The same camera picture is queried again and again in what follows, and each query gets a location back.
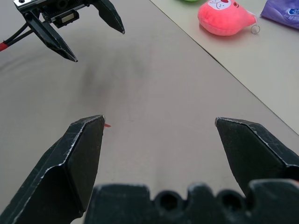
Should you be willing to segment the pink plush animal toy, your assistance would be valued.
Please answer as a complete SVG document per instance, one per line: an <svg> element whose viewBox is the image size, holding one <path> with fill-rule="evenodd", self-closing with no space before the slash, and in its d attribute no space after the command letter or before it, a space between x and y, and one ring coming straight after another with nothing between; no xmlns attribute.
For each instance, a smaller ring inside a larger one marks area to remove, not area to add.
<svg viewBox="0 0 299 224"><path fill-rule="evenodd" d="M208 0L199 7L199 24L209 33L232 36L257 24L256 16L236 0Z"/></svg>

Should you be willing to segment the purple tissue pack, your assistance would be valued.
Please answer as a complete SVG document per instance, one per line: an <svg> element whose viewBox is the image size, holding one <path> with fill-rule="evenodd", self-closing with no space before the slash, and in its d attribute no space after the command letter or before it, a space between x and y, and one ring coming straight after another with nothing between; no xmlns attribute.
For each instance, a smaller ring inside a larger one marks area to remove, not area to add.
<svg viewBox="0 0 299 224"><path fill-rule="evenodd" d="M267 0L260 15L299 30L299 0Z"/></svg>

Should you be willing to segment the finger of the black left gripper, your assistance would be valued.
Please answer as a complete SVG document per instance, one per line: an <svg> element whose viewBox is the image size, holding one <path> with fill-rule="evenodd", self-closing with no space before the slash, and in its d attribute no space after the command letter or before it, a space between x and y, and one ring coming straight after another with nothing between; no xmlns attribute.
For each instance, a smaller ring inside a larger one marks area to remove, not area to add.
<svg viewBox="0 0 299 224"><path fill-rule="evenodd" d="M24 14L24 19L30 29L44 43L46 47L58 53L65 59L77 62L77 58L65 43L63 38L47 22L41 22L36 14L29 11Z"/></svg>
<svg viewBox="0 0 299 224"><path fill-rule="evenodd" d="M106 22L111 28L125 34L125 28L123 26L121 17L116 11L116 8L110 0L93 0L93 6L99 12L100 18Z"/></svg>

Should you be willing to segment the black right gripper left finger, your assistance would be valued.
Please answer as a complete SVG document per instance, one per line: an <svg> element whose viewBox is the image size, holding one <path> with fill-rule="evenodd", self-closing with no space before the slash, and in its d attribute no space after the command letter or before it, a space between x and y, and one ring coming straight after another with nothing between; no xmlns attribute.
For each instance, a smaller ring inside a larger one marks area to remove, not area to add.
<svg viewBox="0 0 299 224"><path fill-rule="evenodd" d="M71 123L40 158L0 224L71 224L87 210L98 172L105 117Z"/></svg>

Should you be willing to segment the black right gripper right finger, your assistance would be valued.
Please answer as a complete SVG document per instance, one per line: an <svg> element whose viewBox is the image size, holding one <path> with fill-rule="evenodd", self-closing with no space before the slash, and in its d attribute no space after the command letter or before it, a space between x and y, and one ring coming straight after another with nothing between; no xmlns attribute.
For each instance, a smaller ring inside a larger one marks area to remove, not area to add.
<svg viewBox="0 0 299 224"><path fill-rule="evenodd" d="M244 194L259 179L299 182L299 155L259 123L217 117L215 126L232 174Z"/></svg>

